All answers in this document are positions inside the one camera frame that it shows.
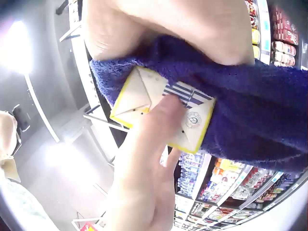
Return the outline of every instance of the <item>skin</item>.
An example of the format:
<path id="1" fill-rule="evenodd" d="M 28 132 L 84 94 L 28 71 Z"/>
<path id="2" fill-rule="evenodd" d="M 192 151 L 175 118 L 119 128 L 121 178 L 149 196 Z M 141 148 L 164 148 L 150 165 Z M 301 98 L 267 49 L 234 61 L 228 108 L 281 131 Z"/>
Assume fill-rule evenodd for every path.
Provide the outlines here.
<path id="1" fill-rule="evenodd" d="M 167 231 L 172 228 L 173 174 L 180 151 L 171 151 L 166 167 L 160 165 L 160 157 L 170 138 L 180 129 L 185 111 L 176 96 L 167 95 L 128 133 L 115 163 L 105 229 Z"/>

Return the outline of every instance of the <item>canned goods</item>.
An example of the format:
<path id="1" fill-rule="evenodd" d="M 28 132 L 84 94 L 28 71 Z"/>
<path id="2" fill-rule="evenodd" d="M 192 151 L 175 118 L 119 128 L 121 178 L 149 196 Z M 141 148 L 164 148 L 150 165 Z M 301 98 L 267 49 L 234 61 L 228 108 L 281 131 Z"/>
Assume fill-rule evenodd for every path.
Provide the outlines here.
<path id="1" fill-rule="evenodd" d="M 251 30 L 252 30 L 252 43 L 259 44 L 261 40 L 260 32 L 256 29 L 251 29 Z"/>
<path id="2" fill-rule="evenodd" d="M 247 6 L 249 15 L 257 16 L 258 15 L 258 8 L 257 8 L 256 4 L 254 4 L 253 2 L 246 1 L 246 0 L 245 0 L 245 3 L 246 3 L 246 6 Z"/>
<path id="3" fill-rule="evenodd" d="M 259 28 L 259 20 L 254 17 L 254 16 L 251 16 L 250 15 L 250 24 L 251 24 L 251 28 L 253 29 L 258 29 Z"/>

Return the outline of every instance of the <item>red product box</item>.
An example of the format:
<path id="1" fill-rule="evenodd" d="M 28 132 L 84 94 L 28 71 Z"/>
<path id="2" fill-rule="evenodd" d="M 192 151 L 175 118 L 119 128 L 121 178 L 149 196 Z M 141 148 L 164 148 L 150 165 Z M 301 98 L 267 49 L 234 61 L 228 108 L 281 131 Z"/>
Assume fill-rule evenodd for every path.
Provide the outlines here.
<path id="1" fill-rule="evenodd" d="M 274 39 L 298 45 L 298 35 L 287 29 L 275 30 Z"/>
<path id="2" fill-rule="evenodd" d="M 278 29 L 287 29 L 295 34 L 297 34 L 296 27 L 290 20 L 282 18 L 277 21 Z"/>

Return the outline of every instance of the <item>finger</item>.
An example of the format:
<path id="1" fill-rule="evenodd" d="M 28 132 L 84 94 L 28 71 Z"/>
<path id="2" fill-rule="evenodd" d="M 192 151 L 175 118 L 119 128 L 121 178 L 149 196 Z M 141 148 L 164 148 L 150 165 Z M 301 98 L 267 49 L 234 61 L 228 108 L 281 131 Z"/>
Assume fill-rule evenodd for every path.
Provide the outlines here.
<path id="1" fill-rule="evenodd" d="M 177 162 L 179 161 L 181 151 L 177 148 L 173 148 L 168 155 L 166 168 L 167 171 L 173 175 Z"/>
<path id="2" fill-rule="evenodd" d="M 174 95 L 166 95 L 145 117 L 145 124 L 153 130 L 160 130 L 161 138 L 169 141 L 180 128 L 186 109 Z"/>

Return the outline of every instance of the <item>gray wall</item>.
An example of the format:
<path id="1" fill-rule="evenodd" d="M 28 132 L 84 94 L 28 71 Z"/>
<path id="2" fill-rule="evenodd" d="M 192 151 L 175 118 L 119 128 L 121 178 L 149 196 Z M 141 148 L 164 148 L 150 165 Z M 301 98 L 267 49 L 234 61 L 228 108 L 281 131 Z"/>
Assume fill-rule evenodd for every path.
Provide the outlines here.
<path id="1" fill-rule="evenodd" d="M 60 231 L 75 230 L 73 219 L 100 217 L 106 197 L 94 187 L 108 192 L 113 169 L 96 146 L 90 120 L 82 110 L 65 110 L 55 116 L 58 135 L 67 144 L 55 143 L 48 130 L 37 131 L 15 154 L 21 184 L 41 203 Z"/>

